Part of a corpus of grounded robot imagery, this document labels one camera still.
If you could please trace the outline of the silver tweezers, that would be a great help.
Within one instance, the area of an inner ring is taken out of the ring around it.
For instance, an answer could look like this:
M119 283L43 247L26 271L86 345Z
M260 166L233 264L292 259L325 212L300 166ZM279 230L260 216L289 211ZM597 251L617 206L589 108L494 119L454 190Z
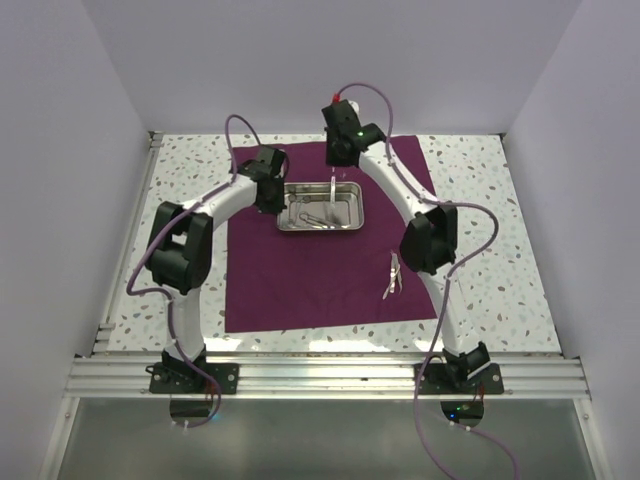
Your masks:
M393 267L390 270L389 283L382 295L382 299L386 300L390 295L400 293L403 289L402 275L399 266Z
M330 194L329 194L329 218L330 220L337 224L338 216L336 214L336 174L335 171L332 171L330 177Z
M391 251L390 282L388 286L388 293L394 294L396 292L401 292L402 289L403 280L400 260L398 254L395 251Z

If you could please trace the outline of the stainless steel instrument tray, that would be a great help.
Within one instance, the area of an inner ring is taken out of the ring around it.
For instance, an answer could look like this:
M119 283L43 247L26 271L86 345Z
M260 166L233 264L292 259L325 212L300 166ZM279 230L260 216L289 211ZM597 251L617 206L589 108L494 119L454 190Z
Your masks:
M292 182L285 184L285 209L277 216L276 226L283 232L312 232L312 231L352 231L364 225L364 202L361 187L355 182L336 183L336 214L339 218L336 228L318 228L289 215L289 196L304 194L310 201L302 206L301 212L326 219L329 218L328 182Z

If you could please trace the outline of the purple surgical cloth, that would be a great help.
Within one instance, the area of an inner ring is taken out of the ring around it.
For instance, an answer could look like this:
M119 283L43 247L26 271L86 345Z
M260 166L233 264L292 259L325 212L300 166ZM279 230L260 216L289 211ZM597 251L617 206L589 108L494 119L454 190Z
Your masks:
M435 318L419 277L401 271L403 289L384 293L391 252L405 225L384 192L355 168L341 181L363 193L364 224L348 232L284 232L254 207L227 223L225 330L247 333Z

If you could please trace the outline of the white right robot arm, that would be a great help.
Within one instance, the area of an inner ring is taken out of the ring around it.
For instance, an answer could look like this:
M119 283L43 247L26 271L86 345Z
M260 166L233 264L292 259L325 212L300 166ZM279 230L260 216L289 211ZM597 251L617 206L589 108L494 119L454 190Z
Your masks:
M480 382L490 356L473 324L451 306L451 279L438 277L445 266L456 264L457 206L431 194L402 163L380 127L360 123L353 102L336 97L322 114L326 122L326 163L359 168L401 216L405 232L399 245L400 257L418 274L432 301L440 304L436 308L436 336L443 342L445 379L454 391L470 391Z

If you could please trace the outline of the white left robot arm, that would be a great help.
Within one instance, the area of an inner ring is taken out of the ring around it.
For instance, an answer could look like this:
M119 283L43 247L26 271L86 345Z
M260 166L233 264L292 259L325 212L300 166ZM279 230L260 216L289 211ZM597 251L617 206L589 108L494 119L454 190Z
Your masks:
M151 291L167 298L168 342L162 363L176 364L172 379L185 392L201 390L208 379L200 361L206 351L200 291L211 270L213 234L250 207L281 213L289 166L284 151L261 146L253 159L233 165L229 180L213 191L184 203L164 202L156 210L143 262L155 283Z

